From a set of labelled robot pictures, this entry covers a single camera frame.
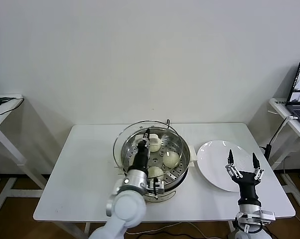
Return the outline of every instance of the black cable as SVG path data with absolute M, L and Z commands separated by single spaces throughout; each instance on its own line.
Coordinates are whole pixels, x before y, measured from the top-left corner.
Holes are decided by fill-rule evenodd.
M 268 227 L 264 226 L 264 229 L 267 229 L 267 230 L 265 230 L 265 231 L 266 231 L 267 233 L 269 233 L 271 237 L 272 237 L 272 236 L 275 236 L 276 239 L 279 239 L 274 233 L 272 233 L 272 232 L 270 231 L 270 229 L 269 229 Z
M 244 229 L 240 227 L 240 225 L 239 225 L 239 222 L 238 222 L 238 219 L 237 219 L 237 218 L 235 218 L 235 226 L 236 226 L 236 228 L 238 228 L 239 230 L 241 230 L 241 231 L 245 232 L 245 231 L 244 231 Z M 261 225 L 260 225 L 260 228 L 259 228 L 259 229 L 257 229 L 256 231 L 248 232 L 248 234 L 255 234 L 255 233 L 258 233 L 258 232 L 260 232 L 262 229 L 263 229 L 263 224 L 261 223 Z
M 275 134 L 273 135 L 273 137 L 271 138 L 271 140 L 270 140 L 270 142 L 269 142 L 269 145 L 271 145 L 273 139 L 275 138 L 276 134 L 280 131 L 282 125 L 284 124 L 284 122 L 286 121 L 287 118 L 288 118 L 288 117 L 286 117 L 286 118 L 283 120 L 283 122 L 281 123 L 280 127 L 278 128 L 278 130 L 276 130 Z
M 10 109 L 9 111 L 5 111 L 3 113 L 0 113 L 0 116 L 2 116 L 3 114 L 6 114 L 7 112 L 11 112 L 13 110 L 16 110 L 24 102 L 25 99 L 24 98 L 11 98 L 11 99 L 8 99 L 6 102 L 12 101 L 12 100 L 21 100 L 21 101 L 15 108 Z
M 153 235 L 158 235 L 158 234 L 162 234 L 162 233 L 168 234 L 168 235 L 173 236 L 173 237 L 186 236 L 186 237 L 189 237 L 189 238 L 192 238 L 192 239 L 202 239 L 202 238 L 194 238 L 193 236 L 190 236 L 188 234 L 172 234 L 172 233 L 168 233 L 166 231 L 159 232 L 159 233 L 142 233 L 139 236 L 137 236 L 136 239 L 139 239 L 142 236 L 153 236 Z

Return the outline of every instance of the steamed bun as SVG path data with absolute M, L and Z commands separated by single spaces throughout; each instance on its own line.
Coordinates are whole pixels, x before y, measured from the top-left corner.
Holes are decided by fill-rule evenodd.
M 176 167 L 180 162 L 180 156 L 173 151 L 168 151 L 163 156 L 163 163 L 168 168 Z
M 157 177 L 158 179 L 162 180 L 163 170 L 156 166 L 150 167 L 148 168 L 148 177 L 149 178 Z

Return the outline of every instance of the steamer basket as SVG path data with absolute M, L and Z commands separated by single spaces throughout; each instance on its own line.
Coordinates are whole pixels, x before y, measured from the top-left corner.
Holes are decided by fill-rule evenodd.
M 159 121 L 141 121 L 130 125 L 119 134 L 115 141 L 114 158 L 118 167 L 127 173 L 137 153 L 136 136 L 143 135 L 148 128 L 150 134 L 156 134 L 161 139 L 160 150 L 150 153 L 148 168 L 156 166 L 162 169 L 163 174 L 157 177 L 164 180 L 164 188 L 168 191 L 182 182 L 190 162 L 188 145 L 172 127 Z M 168 168 L 163 164 L 163 156 L 167 152 L 175 152 L 179 156 L 179 163 L 173 168 Z

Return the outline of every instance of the wooden floor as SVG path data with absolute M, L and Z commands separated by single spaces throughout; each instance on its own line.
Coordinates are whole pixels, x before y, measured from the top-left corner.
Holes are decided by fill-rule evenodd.
M 300 179 L 298 174 L 290 174 L 294 183 L 300 190 Z M 0 182 L 0 191 L 4 187 L 7 178 Z M 15 188 L 37 189 L 36 185 L 27 178 L 18 179 Z M 288 195 L 292 202 L 298 217 L 300 218 L 300 207 L 291 195 Z M 73 238 L 53 223 L 36 222 L 33 218 L 33 212 L 38 203 L 38 199 L 26 198 L 8 198 L 0 210 L 0 239 L 71 239 Z M 195 223 L 207 237 L 227 238 L 229 228 L 226 222 L 206 222 Z M 102 224 L 92 224 L 91 231 Z M 130 229 L 129 232 L 148 231 L 161 228 L 170 224 L 144 223 L 138 227 Z M 290 219 L 278 219 L 270 224 L 268 228 L 279 239 L 300 239 L 300 222 L 294 217 Z M 164 231 L 173 234 L 189 234 L 195 238 L 202 238 L 202 235 L 190 224 L 182 223 L 174 227 L 166 228 Z M 135 239 L 138 235 L 126 235 L 127 239 Z M 172 237 L 166 234 L 155 236 L 142 236 L 141 239 L 188 239 L 186 236 Z

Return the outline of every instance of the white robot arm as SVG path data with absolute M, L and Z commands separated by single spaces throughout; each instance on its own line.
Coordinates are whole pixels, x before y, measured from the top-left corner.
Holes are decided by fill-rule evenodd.
M 147 165 L 149 159 L 148 129 L 138 143 L 138 152 L 133 165 L 129 167 L 127 176 L 118 180 L 114 191 L 107 203 L 106 214 L 110 218 L 107 223 L 96 229 L 89 239 L 124 239 L 128 228 L 141 223 L 146 214 L 146 203 L 143 195 L 149 189 L 147 186 Z M 232 151 L 230 150 L 226 169 L 232 180 L 240 187 L 241 199 L 238 201 L 240 212 L 236 216 L 237 230 L 229 234 L 229 239 L 270 239 L 262 230 L 264 224 L 275 221 L 274 212 L 261 210 L 255 186 L 261 182 L 264 170 L 253 154 L 255 171 L 239 171 L 234 166 Z
M 138 152 L 127 176 L 116 183 L 106 206 L 109 220 L 105 226 L 96 229 L 90 239 L 124 239 L 126 230 L 139 225 L 144 218 L 146 203 L 143 195 L 147 193 L 149 134 L 150 130 L 147 130 L 138 143 Z

